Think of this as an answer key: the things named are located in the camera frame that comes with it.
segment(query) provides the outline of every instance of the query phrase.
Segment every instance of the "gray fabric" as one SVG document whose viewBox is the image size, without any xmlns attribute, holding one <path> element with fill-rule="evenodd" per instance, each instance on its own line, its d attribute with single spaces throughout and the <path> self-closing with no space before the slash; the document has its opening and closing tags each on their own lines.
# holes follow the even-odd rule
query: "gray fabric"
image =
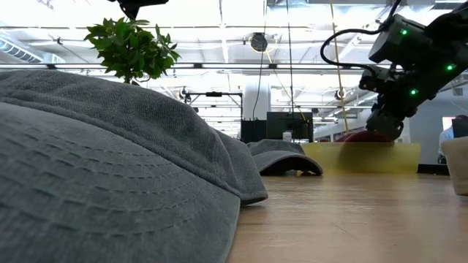
<svg viewBox="0 0 468 263">
<path fill-rule="evenodd" d="M 299 144 L 282 140 L 261 140 L 250 142 L 247 146 L 262 175 L 280 175 L 290 170 L 323 174 L 322 167 L 307 157 Z"/>
<path fill-rule="evenodd" d="M 0 262 L 223 262 L 267 198 L 191 107 L 54 71 L 0 73 L 0 167 Z"/>
</svg>

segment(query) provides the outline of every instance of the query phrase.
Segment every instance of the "table surface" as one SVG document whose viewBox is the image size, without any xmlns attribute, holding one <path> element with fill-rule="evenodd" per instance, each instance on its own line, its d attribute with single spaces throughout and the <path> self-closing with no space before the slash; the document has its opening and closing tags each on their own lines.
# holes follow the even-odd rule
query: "table surface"
<svg viewBox="0 0 468 263">
<path fill-rule="evenodd" d="M 263 178 L 229 263 L 468 262 L 468 197 L 439 175 Z"/>
</svg>

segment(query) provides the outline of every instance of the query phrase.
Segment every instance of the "white wall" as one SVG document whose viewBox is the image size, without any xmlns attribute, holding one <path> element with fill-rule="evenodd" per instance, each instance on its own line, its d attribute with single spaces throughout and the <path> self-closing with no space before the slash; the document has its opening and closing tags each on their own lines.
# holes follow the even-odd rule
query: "white wall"
<svg viewBox="0 0 468 263">
<path fill-rule="evenodd" d="M 439 135 L 443 130 L 442 117 L 468 115 L 467 110 L 468 98 L 453 97 L 451 91 L 419 106 L 418 113 L 410 119 L 410 134 L 411 141 L 421 145 L 421 164 L 437 164 Z"/>
<path fill-rule="evenodd" d="M 258 76 L 246 77 L 246 86 L 244 90 L 244 119 L 247 121 L 253 121 L 254 118 L 266 120 L 266 113 L 271 111 L 271 89 L 269 77 L 262 76 L 260 87 L 258 85 L 259 80 Z"/>
</svg>

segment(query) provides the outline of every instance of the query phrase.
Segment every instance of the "ceiling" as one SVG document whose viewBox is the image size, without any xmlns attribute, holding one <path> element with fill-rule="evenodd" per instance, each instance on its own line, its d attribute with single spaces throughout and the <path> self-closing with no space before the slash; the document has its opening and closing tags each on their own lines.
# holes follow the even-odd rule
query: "ceiling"
<svg viewBox="0 0 468 263">
<path fill-rule="evenodd" d="M 428 24 L 437 16 L 449 12 L 452 6 L 435 0 L 403 0 L 406 5 L 397 13 Z M 336 30 L 345 28 L 376 28 L 376 20 L 383 21 L 389 12 L 390 0 L 333 0 Z M 123 17 L 117 3 L 106 0 L 14 0 L 0 3 L 0 38 L 6 37 L 32 53 L 54 54 L 66 64 L 100 63 L 91 43 L 82 39 L 87 26 L 101 23 L 103 18 Z M 190 92 L 222 91 L 242 92 L 248 78 L 259 75 L 258 69 L 229 69 L 230 64 L 324 64 L 320 46 L 333 33 L 331 8 L 327 0 L 169 0 L 166 5 L 144 7 L 139 19 L 156 23 L 163 34 L 170 34 L 178 43 L 181 63 L 217 63 L 217 69 L 179 69 L 168 77 L 145 83 L 146 88 L 162 92 L 174 99 L 186 87 Z M 265 32 L 268 49 L 262 54 L 254 51 L 249 39 L 254 32 Z M 337 39 L 340 61 L 370 64 L 367 55 L 375 36 L 348 34 Z M 325 51 L 335 58 L 334 46 Z M 24 63 L 10 55 L 0 53 L 0 64 Z M 101 69 L 68 70 L 120 81 L 105 75 Z M 372 94 L 355 90 L 360 80 L 359 71 L 342 72 L 341 82 L 347 91 L 348 105 L 370 105 Z M 334 92 L 339 79 L 333 67 L 317 71 L 294 70 L 292 85 L 297 104 L 338 105 Z M 289 69 L 276 72 L 264 70 L 272 87 L 273 105 L 289 104 L 291 77 Z M 228 97 L 197 99 L 198 104 L 229 105 L 219 109 L 200 108 L 200 115 L 209 124 L 229 135 L 240 129 L 240 109 Z M 320 113 L 331 114 L 330 109 Z"/>
</svg>

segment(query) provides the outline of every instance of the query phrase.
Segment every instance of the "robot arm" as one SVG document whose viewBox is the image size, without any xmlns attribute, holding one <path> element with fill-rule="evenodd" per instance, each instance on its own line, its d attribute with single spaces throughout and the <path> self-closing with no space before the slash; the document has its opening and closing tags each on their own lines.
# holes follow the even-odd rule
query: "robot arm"
<svg viewBox="0 0 468 263">
<path fill-rule="evenodd" d="M 403 120 L 468 69 L 468 2 L 428 26 L 394 15 L 377 37 L 369 59 L 392 62 L 390 69 L 365 70 L 359 87 L 379 94 L 367 129 L 397 139 Z M 396 72 L 396 65 L 403 69 Z"/>
</svg>

